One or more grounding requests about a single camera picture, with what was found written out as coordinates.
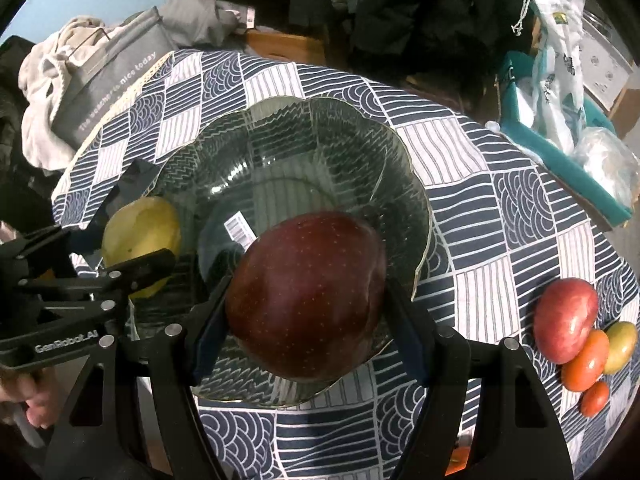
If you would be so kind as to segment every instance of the yellow logo on bag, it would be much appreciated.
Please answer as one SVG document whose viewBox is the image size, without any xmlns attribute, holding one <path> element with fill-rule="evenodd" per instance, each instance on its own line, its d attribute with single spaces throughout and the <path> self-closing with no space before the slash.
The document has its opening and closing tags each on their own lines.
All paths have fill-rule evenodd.
<svg viewBox="0 0 640 480">
<path fill-rule="evenodd" d="M 558 25 L 569 25 L 569 20 L 564 12 L 554 12 L 553 17 Z"/>
</svg>

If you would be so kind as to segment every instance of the yellow-green fruit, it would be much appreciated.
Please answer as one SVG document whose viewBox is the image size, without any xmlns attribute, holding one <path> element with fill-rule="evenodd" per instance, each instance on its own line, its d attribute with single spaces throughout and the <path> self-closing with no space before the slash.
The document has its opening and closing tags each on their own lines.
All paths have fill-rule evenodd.
<svg viewBox="0 0 640 480">
<path fill-rule="evenodd" d="M 158 196 L 143 196 L 124 206 L 111 217 L 102 235 L 106 267 L 160 249 L 169 249 L 176 256 L 180 253 L 180 222 L 174 206 Z M 130 298 L 149 298 L 167 281 L 159 280 Z"/>
<path fill-rule="evenodd" d="M 638 342 L 638 330 L 633 323 L 619 321 L 609 327 L 607 337 L 609 338 L 609 357 L 604 373 L 611 375 L 622 370 L 631 359 Z"/>
</svg>

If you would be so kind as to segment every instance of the green glass plate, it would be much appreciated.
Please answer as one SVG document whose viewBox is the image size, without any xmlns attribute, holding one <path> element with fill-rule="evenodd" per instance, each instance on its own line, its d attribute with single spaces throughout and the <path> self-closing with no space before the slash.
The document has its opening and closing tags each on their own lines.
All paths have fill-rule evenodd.
<svg viewBox="0 0 640 480">
<path fill-rule="evenodd" d="M 219 118 L 166 162 L 151 195 L 180 216 L 182 256 L 171 280 L 136 300 L 138 333 L 152 335 L 206 297 L 242 256 L 225 221 L 241 212 L 255 235 L 306 212 L 343 210 L 372 221 L 388 273 L 413 297 L 431 241 L 432 213 L 398 135 L 333 98 L 272 98 Z M 370 352 L 389 343 L 380 322 Z M 295 383 L 254 364 L 227 337 L 212 375 L 194 389 L 209 400 L 279 407 L 306 402 L 331 383 Z"/>
</svg>

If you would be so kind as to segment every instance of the small orange tomato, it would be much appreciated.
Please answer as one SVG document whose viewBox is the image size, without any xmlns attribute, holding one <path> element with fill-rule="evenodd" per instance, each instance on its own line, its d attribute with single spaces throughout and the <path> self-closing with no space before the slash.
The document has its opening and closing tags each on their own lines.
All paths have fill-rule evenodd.
<svg viewBox="0 0 640 480">
<path fill-rule="evenodd" d="M 580 353 L 562 366 L 562 384 L 570 392 L 588 390 L 604 370 L 609 357 L 609 338 L 602 330 L 591 330 Z"/>
<path fill-rule="evenodd" d="M 466 467 L 466 461 L 469 460 L 469 452 L 471 448 L 469 446 L 460 446 L 453 450 L 451 453 L 451 459 L 449 460 L 449 467 L 447 467 L 446 475 L 453 475 Z"/>
<path fill-rule="evenodd" d="M 589 388 L 580 401 L 580 413 L 584 416 L 595 416 L 609 400 L 609 385 L 605 381 L 598 381 Z"/>
</svg>

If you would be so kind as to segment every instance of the table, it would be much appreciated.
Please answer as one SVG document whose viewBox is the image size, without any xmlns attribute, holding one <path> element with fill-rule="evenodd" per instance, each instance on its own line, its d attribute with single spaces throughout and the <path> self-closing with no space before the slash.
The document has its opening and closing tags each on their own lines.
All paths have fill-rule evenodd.
<svg viewBox="0 0 640 480">
<path fill-rule="evenodd" d="M 223 114 L 272 96 L 347 101 L 396 130 L 428 190 L 435 236 L 415 301 L 467 338 L 519 339 L 561 421 L 575 475 L 602 452 L 638 389 L 640 346 L 606 377 L 607 406 L 583 418 L 579 395 L 561 386 L 557 367 L 533 348 L 532 306 L 551 280 L 577 276 L 598 291 L 598 328 L 615 319 L 640 326 L 638 282 L 574 199 L 505 137 L 357 75 L 237 52 L 176 51 L 132 92 L 61 179 L 52 197 L 57 222 L 86 225 L 135 158 L 161 165 Z M 473 431 L 479 386 L 469 383 L 462 435 Z M 294 408 L 200 400 L 199 410 L 219 458 L 242 478 L 378 480 L 397 463 L 423 399 L 392 346 Z"/>
</svg>

